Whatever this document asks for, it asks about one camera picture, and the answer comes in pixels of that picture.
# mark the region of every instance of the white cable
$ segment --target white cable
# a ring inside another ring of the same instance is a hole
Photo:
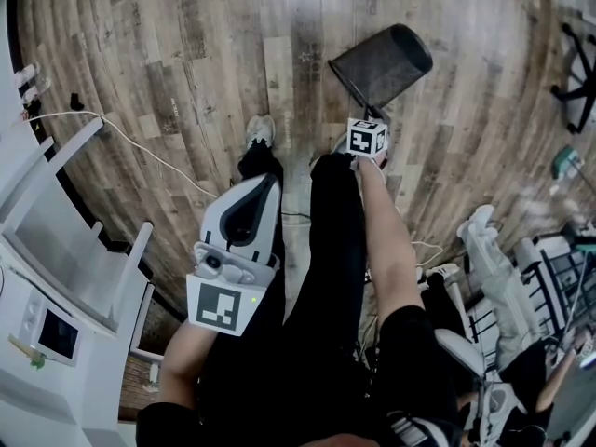
[[[435,253],[433,256],[431,256],[424,263],[417,264],[416,266],[425,266],[425,265],[429,264],[430,262],[432,262],[435,258],[437,258],[439,255],[441,255],[443,253],[443,247],[441,247],[439,245],[433,245],[432,243],[426,243],[426,242],[422,242],[422,241],[416,241],[416,242],[412,242],[412,245],[424,245],[425,247],[429,247],[430,249],[439,249],[439,251],[437,251],[437,253]]]
[[[372,319],[371,324],[369,324],[369,326],[366,328],[366,330],[364,330],[364,334],[362,336],[362,346],[360,347],[360,352],[359,352],[359,360],[362,360],[362,355],[366,351],[366,347],[368,345],[369,336],[371,335],[371,332],[373,331],[373,326],[376,324],[377,320],[378,320],[378,315],[374,315],[374,318]]]
[[[15,123],[12,126],[17,126],[18,124],[23,124],[23,123],[30,123],[33,122],[37,119],[42,119],[44,117],[50,117],[50,116],[54,116],[54,115],[94,115],[96,117],[99,117],[102,121],[104,121],[105,123],[109,124],[110,126],[112,126],[117,132],[118,134],[120,134],[120,136],[122,136],[125,141],[127,141],[128,143],[132,144],[133,146],[141,149],[142,151],[144,151],[145,153],[147,153],[149,156],[151,156],[153,159],[155,159],[157,162],[163,164],[164,166],[166,166],[167,168],[170,168],[176,172],[178,172],[180,175],[182,175],[190,184],[193,185],[193,187],[195,187],[196,190],[202,192],[203,194],[207,195],[207,196],[211,196],[213,198],[217,198],[216,195],[212,194],[211,192],[199,187],[190,177],[188,177],[184,172],[182,172],[180,169],[175,168],[174,166],[172,166],[171,164],[169,164],[168,162],[166,162],[164,159],[162,159],[159,156],[156,156],[154,153],[152,153],[149,149],[147,149],[146,147],[141,146],[140,144],[138,144],[137,142],[133,141],[129,136],[127,136],[122,129],[120,129],[116,124],[114,124],[112,121],[110,121],[109,119],[107,119],[105,116],[103,115],[98,115],[97,113],[93,113],[92,111],[64,111],[62,113],[48,113],[46,115],[38,115],[36,117],[32,117],[31,119],[25,119],[24,121],[21,121],[19,123]]]

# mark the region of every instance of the shoe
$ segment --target shoe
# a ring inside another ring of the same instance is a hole
[[[472,213],[472,216],[469,218],[469,220],[471,222],[480,224],[481,227],[484,228],[486,224],[488,224],[488,221],[491,220],[493,212],[494,207],[492,205],[481,205],[474,210],[474,213]]]
[[[491,220],[493,212],[494,207],[492,205],[486,204],[479,206],[476,210],[474,210],[474,213],[472,213],[467,220],[457,227],[455,233],[458,237],[463,238],[462,236],[464,234],[464,230],[466,230],[470,224],[477,224],[479,227],[484,229],[486,224],[488,224],[488,221]]]
[[[448,277],[455,275],[459,271],[459,266],[456,264],[440,264],[439,266],[435,266],[434,268],[430,268],[427,270],[426,275],[429,278],[431,275],[438,273],[443,277],[443,279],[447,279]]]
[[[276,123],[271,115],[254,115],[246,127],[246,145],[251,149],[253,144],[264,142],[267,147],[273,147],[276,138]]]
[[[335,146],[332,148],[332,154],[346,154],[347,153],[347,132],[344,132],[337,142]]]

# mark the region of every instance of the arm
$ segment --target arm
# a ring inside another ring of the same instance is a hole
[[[176,331],[161,365],[159,402],[195,409],[196,381],[216,336],[217,332],[193,325],[188,320]]]
[[[559,392],[559,389],[561,388],[565,376],[569,372],[569,368],[571,368],[574,364],[574,360],[576,358],[576,348],[581,348],[581,346],[584,345],[585,342],[586,333],[582,332],[577,336],[574,345],[572,345],[567,350],[567,352],[565,353],[565,357],[559,363],[559,366],[557,366],[555,370],[550,374],[547,383],[538,395],[538,400],[536,401],[537,413],[544,412],[552,405],[552,402],[554,401],[557,392]]]
[[[395,310],[415,305],[424,309],[416,287],[416,257],[410,235],[387,192],[378,167],[359,161],[366,219],[366,245],[376,294],[379,326]]]

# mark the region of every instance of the floor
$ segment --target floor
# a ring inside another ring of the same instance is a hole
[[[248,120],[270,113],[284,210],[308,213],[308,163],[361,115],[326,61],[407,24],[434,69],[386,108],[388,187],[412,238],[445,249],[439,261],[461,251],[455,228],[479,204],[495,204],[506,250],[593,213],[596,198],[580,182],[550,194],[557,152],[572,143],[589,160],[596,148],[593,130],[565,131],[549,94],[565,86],[570,64],[561,22],[589,29],[580,11],[596,14],[596,0],[20,0],[19,25],[25,62],[40,61],[53,82],[45,112],[68,110],[77,93],[215,194],[238,180]],[[85,120],[63,116],[46,128],[64,142]],[[586,173],[596,178],[592,161]],[[67,171],[112,238],[131,241],[143,221],[154,223],[146,261],[160,293],[185,312],[184,276],[211,199],[111,129]],[[307,234],[286,227],[291,298]],[[435,250],[417,251],[423,262]]]
[[[147,390],[150,369],[148,362],[128,357],[120,392],[119,420],[136,422],[139,411],[157,401],[157,394]]]

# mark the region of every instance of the small screen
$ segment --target small screen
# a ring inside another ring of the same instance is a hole
[[[39,336],[39,344],[44,345],[65,358],[72,359],[75,351],[78,330],[50,310],[46,311],[46,321]]]

